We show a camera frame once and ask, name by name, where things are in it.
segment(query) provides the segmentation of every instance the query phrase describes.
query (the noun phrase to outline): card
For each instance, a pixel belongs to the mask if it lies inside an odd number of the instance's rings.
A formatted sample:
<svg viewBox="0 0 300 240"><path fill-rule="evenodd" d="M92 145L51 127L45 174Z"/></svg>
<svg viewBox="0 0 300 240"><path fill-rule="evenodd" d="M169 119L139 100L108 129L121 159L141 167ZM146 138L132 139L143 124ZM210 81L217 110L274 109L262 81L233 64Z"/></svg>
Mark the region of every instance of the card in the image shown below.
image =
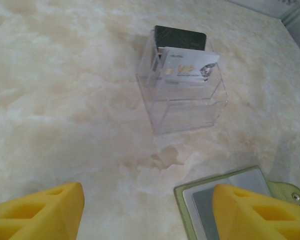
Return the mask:
<svg viewBox="0 0 300 240"><path fill-rule="evenodd" d="M213 195L215 188L197 191L192 195L197 214L199 215L205 235L209 239L218 240L219 234L213 211Z"/></svg>
<svg viewBox="0 0 300 240"><path fill-rule="evenodd" d="M174 47L180 49L205 50L207 35L167 26L154 27L154 39L158 48Z"/></svg>
<svg viewBox="0 0 300 240"><path fill-rule="evenodd" d="M219 55L214 52L165 47L161 60L161 78L165 84L191 84L202 86L208 81Z"/></svg>

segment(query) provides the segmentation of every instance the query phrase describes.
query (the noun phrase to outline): beige marble veining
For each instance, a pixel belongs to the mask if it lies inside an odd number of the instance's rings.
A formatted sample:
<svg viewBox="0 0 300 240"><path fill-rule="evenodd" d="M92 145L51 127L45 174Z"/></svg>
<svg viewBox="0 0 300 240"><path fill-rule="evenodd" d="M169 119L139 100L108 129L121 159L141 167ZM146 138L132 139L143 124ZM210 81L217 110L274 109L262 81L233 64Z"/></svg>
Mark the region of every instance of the beige marble veining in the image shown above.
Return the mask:
<svg viewBox="0 0 300 240"><path fill-rule="evenodd" d="M205 32L229 104L154 135L136 67L154 25ZM0 0L0 202L81 182L78 240L185 240L180 183L260 164L300 187L300 50L223 0Z"/></svg>

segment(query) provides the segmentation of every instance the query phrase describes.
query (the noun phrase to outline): marble surface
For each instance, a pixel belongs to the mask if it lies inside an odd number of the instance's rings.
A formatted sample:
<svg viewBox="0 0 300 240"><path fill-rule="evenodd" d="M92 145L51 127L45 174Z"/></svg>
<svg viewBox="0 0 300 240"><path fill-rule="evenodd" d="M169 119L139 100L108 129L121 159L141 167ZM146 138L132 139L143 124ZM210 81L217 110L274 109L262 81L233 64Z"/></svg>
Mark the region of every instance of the marble surface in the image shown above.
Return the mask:
<svg viewBox="0 0 300 240"><path fill-rule="evenodd" d="M205 32L229 104L154 135L135 73L154 25ZM78 240L185 240L173 187L260 164L300 187L300 50L223 0L0 0L0 202L81 182Z"/></svg>

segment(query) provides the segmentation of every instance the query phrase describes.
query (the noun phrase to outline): acrylic card holder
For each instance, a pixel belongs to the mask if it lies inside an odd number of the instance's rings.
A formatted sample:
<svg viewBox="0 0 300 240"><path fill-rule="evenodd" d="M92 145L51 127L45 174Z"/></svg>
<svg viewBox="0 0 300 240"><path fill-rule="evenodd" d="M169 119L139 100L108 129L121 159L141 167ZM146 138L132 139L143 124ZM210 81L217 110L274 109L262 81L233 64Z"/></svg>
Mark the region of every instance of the acrylic card holder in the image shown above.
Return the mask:
<svg viewBox="0 0 300 240"><path fill-rule="evenodd" d="M213 53L209 39L205 50ZM163 54L158 52L152 30L136 77L155 133L213 126L228 103L218 64L212 69L202 70L202 75L204 71L209 71L209 76L204 81L187 82L171 79L169 71L163 70L164 60Z"/></svg>

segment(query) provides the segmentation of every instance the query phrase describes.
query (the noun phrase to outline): dark green card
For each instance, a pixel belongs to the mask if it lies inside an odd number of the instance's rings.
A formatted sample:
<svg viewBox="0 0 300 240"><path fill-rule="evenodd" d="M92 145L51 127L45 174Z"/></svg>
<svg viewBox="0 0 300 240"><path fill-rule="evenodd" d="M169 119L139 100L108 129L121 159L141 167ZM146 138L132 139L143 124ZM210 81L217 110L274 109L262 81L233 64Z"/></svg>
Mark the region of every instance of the dark green card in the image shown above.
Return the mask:
<svg viewBox="0 0 300 240"><path fill-rule="evenodd" d="M156 25L154 39L157 48L173 47L204 51L207 35L202 32Z"/></svg>

